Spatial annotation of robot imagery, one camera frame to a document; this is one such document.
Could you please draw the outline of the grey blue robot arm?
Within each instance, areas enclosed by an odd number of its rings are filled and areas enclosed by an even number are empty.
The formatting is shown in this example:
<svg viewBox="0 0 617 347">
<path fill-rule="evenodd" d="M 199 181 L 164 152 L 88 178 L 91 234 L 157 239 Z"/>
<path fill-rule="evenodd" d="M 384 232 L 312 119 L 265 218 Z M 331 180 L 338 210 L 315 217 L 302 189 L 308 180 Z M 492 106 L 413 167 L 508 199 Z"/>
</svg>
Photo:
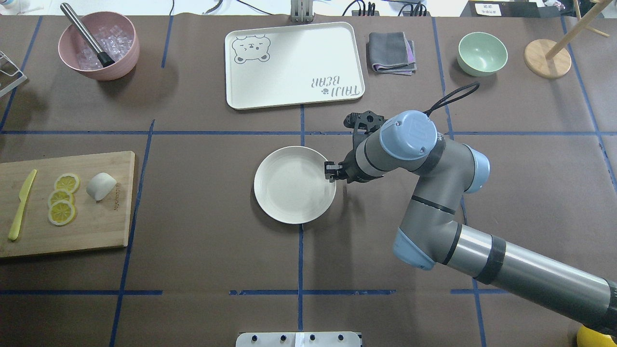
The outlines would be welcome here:
<svg viewBox="0 0 617 347">
<path fill-rule="evenodd" d="M 568 265 L 616 279 L 616 116 L 574 116 L 536 131 L 522 121 L 464 121 L 455 138 L 487 155 L 489 181 L 457 220 Z M 416 176 L 338 182 L 333 206 L 304 235 L 305 330 L 361 332 L 368 346 L 574 347 L 580 324 L 436 265 L 392 254 Z"/>
</svg>

